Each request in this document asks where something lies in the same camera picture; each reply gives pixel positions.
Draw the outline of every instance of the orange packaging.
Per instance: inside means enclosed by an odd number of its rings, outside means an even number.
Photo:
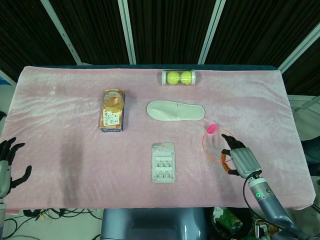
[[[105,89],[99,127],[102,132],[122,132],[124,129],[125,91]]]

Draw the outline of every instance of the yellow tennis ball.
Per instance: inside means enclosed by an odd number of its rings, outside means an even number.
[[[180,74],[177,71],[170,71],[166,75],[166,81],[170,85],[176,85],[180,81]]]
[[[180,81],[185,85],[191,84],[192,83],[191,71],[184,71],[183,73],[181,73]]]

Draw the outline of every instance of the pink towel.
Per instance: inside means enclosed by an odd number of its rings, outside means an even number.
[[[98,128],[102,97],[113,88],[125,91],[124,131],[104,133]],[[201,105],[205,117],[157,121],[146,113],[154,100]],[[212,123],[251,148],[285,207],[313,203],[278,70],[197,70],[195,86],[162,86],[158,69],[39,67],[21,73],[1,136],[26,143],[14,159],[13,179],[32,165],[29,180],[5,202],[10,209],[245,207],[244,179],[226,174],[203,152],[202,136]],[[216,134],[206,140],[217,157],[226,147],[221,139]],[[152,182],[151,146],[161,142],[175,144],[175,183]],[[249,189],[246,194],[257,207]]]

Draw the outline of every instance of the white slipper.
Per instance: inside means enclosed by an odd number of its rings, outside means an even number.
[[[205,116],[202,106],[162,100],[150,102],[146,112],[159,121],[200,120]]]

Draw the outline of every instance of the cable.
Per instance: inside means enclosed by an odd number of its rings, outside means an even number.
[[[74,210],[69,210],[69,209],[66,209],[65,211],[67,212],[67,213],[65,213],[65,214],[71,214],[71,213],[74,213],[74,214],[89,214],[89,212],[90,213],[92,213],[92,211],[86,211],[86,212],[82,212],[82,211],[76,211],[76,210],[78,210],[79,208],[75,208]]]
[[[9,219],[18,219],[18,218],[22,218],[22,217],[25,217],[25,215],[23,215],[23,216],[10,217],[10,218],[8,218],[8,220],[9,220]]]
[[[85,209],[82,209],[80,212],[78,212],[76,215],[73,216],[65,216],[64,214],[62,215],[62,217],[64,218],[74,218],[76,216],[79,216],[80,214],[85,214],[86,212],[83,212]]]
[[[97,236],[95,236],[94,238],[92,238],[92,240],[97,240],[98,237],[100,237],[101,234],[98,234]]]
[[[87,210],[88,210],[88,213],[89,213],[92,217],[94,217],[95,219],[102,220],[102,218],[95,216],[95,215],[92,213],[92,211],[90,211],[89,208],[87,208]]]
[[[8,219],[6,219],[6,220],[4,220],[4,221],[9,221],[9,220],[11,220],[11,221],[13,221],[13,222],[15,223],[14,231],[13,231],[13,233],[11,233],[9,236],[5,236],[5,237],[3,237],[2,239],[8,239],[8,238],[12,237],[12,236],[16,233],[16,231],[18,230],[18,223],[17,223],[17,221],[14,220],[13,218],[8,218]]]
[[[54,208],[50,208],[50,210],[52,212],[54,212],[55,214],[58,214],[59,217],[63,217],[64,213],[62,213],[62,211],[60,210],[60,212],[58,212],[57,210],[55,210]]]
[[[283,228],[283,227],[281,227],[281,226],[279,226],[279,225],[277,225],[277,224],[274,224],[274,223],[266,220],[264,217],[260,216],[258,213],[256,213],[256,211],[254,211],[254,210],[252,209],[252,207],[250,206],[249,202],[247,201],[247,197],[246,197],[246,185],[247,185],[248,180],[249,180],[250,178],[252,178],[254,175],[255,175],[255,173],[251,173],[251,174],[245,179],[244,184],[243,184],[243,188],[242,188],[243,199],[244,199],[246,205],[248,206],[248,208],[253,212],[253,214],[255,214],[255,215],[256,215],[258,218],[260,218],[261,220],[265,221],[266,223],[268,223],[268,224],[270,224],[270,225],[275,226],[275,227],[278,228],[278,229],[281,229],[281,230],[283,230],[283,231],[286,231],[287,233],[291,234],[291,235],[294,236],[295,238],[298,238],[298,239],[299,239],[299,236],[298,236],[298,235],[292,233],[291,231],[289,231],[289,230],[287,230],[287,229],[285,229],[285,228]]]
[[[37,238],[37,237],[35,237],[35,236],[26,236],[26,235],[15,235],[15,236],[10,237],[10,239],[18,238],[18,237],[24,237],[24,238],[29,238],[29,239],[40,240],[39,238]]]
[[[59,219],[59,218],[61,218],[61,216],[59,216],[59,217],[50,216],[50,215],[47,213],[48,211],[49,211],[49,209],[47,209],[47,211],[45,211],[44,214],[47,215],[49,218],[51,218],[51,219]]]
[[[23,224],[25,224],[26,222],[28,222],[29,220],[31,220],[31,219],[33,219],[33,218],[35,218],[35,217],[30,217],[30,218],[28,218],[27,220],[25,220],[23,223],[21,223],[19,226],[18,226],[18,228],[15,230],[15,231],[18,231],[19,230],[19,228],[21,228],[21,226],[23,225]]]

